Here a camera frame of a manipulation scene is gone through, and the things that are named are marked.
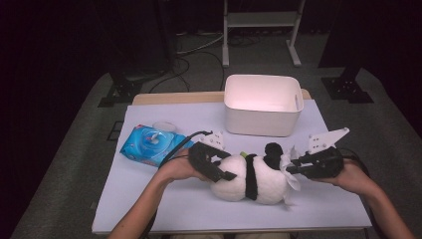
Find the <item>dark background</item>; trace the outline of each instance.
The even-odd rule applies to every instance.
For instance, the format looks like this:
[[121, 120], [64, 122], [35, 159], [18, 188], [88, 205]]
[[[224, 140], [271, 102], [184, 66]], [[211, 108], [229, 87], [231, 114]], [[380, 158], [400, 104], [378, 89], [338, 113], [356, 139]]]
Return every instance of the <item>dark background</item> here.
[[[297, 1], [230, 1], [231, 11], [293, 10]], [[303, 34], [330, 35], [320, 67], [357, 64], [383, 84], [422, 135], [419, 82], [421, 17], [416, 1], [308, 1]], [[134, 22], [102, 1], [0, 1], [0, 63], [6, 134], [1, 159], [1, 235], [7, 238], [28, 206], [85, 97], [100, 76], [135, 64], [123, 39]], [[118, 1], [130, 6], [138, 1]], [[170, 1], [175, 30], [222, 30], [223, 1]], [[123, 24], [112, 26], [113, 20]], [[168, 59], [164, 59], [163, 68]], [[162, 69], [141, 69], [142, 72]]]

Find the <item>forearm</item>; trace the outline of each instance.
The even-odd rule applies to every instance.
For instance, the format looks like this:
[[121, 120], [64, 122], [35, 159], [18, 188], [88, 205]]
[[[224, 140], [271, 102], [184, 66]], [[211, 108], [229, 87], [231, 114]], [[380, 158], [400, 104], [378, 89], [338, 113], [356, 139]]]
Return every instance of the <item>forearm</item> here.
[[415, 238], [381, 188], [364, 195], [381, 230], [390, 238]]
[[130, 210], [115, 225], [108, 238], [139, 238], [157, 210], [170, 181], [159, 173], [155, 174]]

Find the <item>stuffed animal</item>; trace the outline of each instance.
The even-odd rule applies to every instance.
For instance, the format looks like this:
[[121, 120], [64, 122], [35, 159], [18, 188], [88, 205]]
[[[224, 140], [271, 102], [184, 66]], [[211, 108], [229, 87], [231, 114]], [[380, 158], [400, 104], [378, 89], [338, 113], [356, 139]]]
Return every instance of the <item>stuffed animal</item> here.
[[261, 204], [286, 202], [290, 188], [301, 189], [296, 178], [286, 171], [292, 151], [283, 153], [279, 144], [271, 142], [266, 145], [265, 156], [231, 155], [215, 161], [221, 170], [237, 176], [230, 181], [221, 179], [211, 183], [211, 191], [227, 201], [240, 201], [247, 197]]

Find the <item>white container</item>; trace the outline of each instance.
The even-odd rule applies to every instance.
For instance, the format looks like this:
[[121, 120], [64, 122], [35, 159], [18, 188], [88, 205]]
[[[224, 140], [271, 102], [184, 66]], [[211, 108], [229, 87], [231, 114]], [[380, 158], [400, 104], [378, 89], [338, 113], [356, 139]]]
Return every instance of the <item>white container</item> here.
[[224, 93], [231, 133], [289, 136], [304, 109], [299, 82], [291, 77], [233, 75]]

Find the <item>blue wipes package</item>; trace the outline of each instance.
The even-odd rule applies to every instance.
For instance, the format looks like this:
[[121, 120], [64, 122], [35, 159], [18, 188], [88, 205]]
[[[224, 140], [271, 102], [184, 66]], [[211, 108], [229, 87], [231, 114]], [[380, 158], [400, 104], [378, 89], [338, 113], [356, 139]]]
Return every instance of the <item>blue wipes package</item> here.
[[[182, 134], [140, 124], [133, 129], [120, 153], [131, 160], [159, 166], [162, 159], [185, 137]], [[181, 149], [192, 145], [193, 141], [189, 140]]]

